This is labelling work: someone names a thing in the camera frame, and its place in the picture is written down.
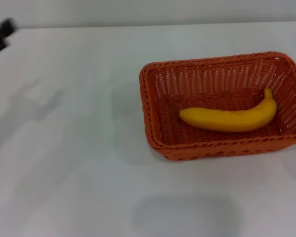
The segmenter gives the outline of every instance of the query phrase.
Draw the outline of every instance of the banana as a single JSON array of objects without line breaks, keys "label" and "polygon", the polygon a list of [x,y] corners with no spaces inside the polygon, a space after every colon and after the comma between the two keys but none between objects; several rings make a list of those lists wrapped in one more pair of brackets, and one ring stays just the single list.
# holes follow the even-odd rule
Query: banana
[{"label": "banana", "polygon": [[205,108],[187,108],[180,118],[187,124],[210,131],[248,132],[267,125],[276,114],[277,105],[269,88],[264,99],[249,110],[222,111]]}]

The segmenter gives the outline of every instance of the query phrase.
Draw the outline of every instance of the orange basket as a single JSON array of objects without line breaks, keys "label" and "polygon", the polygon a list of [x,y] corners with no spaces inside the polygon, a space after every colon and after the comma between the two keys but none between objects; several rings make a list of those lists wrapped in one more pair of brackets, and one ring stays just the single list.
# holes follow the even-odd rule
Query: orange basket
[{"label": "orange basket", "polygon": [[[150,63],[141,70],[146,136],[170,160],[192,160],[278,151],[296,144],[296,64],[278,52]],[[272,89],[277,114],[246,133],[220,133],[185,124],[188,107],[247,110]]]}]

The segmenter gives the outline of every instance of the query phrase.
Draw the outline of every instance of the basket rim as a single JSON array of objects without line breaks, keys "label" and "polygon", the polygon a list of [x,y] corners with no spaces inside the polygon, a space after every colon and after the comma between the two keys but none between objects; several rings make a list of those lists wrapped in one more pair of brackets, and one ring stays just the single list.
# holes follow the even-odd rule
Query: basket rim
[{"label": "basket rim", "polygon": [[159,140],[155,134],[154,129],[152,128],[153,120],[151,120],[151,114],[154,114],[154,111],[151,109],[151,98],[149,95],[149,87],[146,85],[146,78],[151,70],[152,67],[156,65],[164,65],[164,67],[170,67],[171,64],[177,63],[186,63],[189,66],[193,66],[193,63],[200,63],[204,62],[204,64],[219,64],[221,60],[228,59],[230,63],[235,63],[237,61],[244,61],[249,60],[252,56],[255,57],[255,60],[259,59],[266,59],[266,58],[274,58],[274,57],[282,57],[286,58],[290,64],[291,69],[293,69],[293,74],[296,78],[296,63],[285,53],[276,52],[276,51],[269,51],[269,52],[262,52],[262,53],[250,53],[250,54],[240,54],[240,55],[232,55],[232,56],[223,56],[223,57],[212,57],[212,58],[203,58],[203,59],[189,59],[189,60],[173,60],[173,61],[164,61],[164,62],[152,62],[146,64],[139,74],[140,80],[140,88],[141,88],[141,99],[143,103],[143,110],[144,104],[146,105],[147,114],[144,113],[144,120],[145,120],[145,127],[146,127],[146,137],[149,144],[154,149],[168,149],[168,150],[177,150],[177,149],[190,149],[190,148],[198,148],[198,147],[212,147],[212,146],[219,146],[219,145],[230,145],[230,144],[237,144],[237,143],[259,143],[265,141],[283,141],[283,140],[290,140],[296,143],[296,134],[287,134],[287,135],[274,135],[274,136],[259,136],[255,138],[241,138],[241,139],[228,139],[228,140],[217,140],[217,141],[208,141],[208,142],[195,142],[195,143],[179,143],[175,145],[167,145],[161,140]]}]

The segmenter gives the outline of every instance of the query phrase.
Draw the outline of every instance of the black object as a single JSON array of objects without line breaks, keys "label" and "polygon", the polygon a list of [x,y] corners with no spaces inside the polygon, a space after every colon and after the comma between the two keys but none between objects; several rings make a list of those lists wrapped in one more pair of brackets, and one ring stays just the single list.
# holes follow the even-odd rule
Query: black object
[{"label": "black object", "polygon": [[0,23],[0,51],[8,46],[5,38],[15,32],[15,26],[12,19],[6,19]]}]

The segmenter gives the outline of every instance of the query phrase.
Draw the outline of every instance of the white table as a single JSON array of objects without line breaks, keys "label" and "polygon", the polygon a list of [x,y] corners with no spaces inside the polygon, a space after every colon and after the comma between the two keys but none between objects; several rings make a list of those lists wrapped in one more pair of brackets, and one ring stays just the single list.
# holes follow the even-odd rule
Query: white table
[{"label": "white table", "polygon": [[145,137],[153,61],[281,51],[296,23],[21,30],[0,53],[0,237],[296,236],[296,146],[167,162]]}]

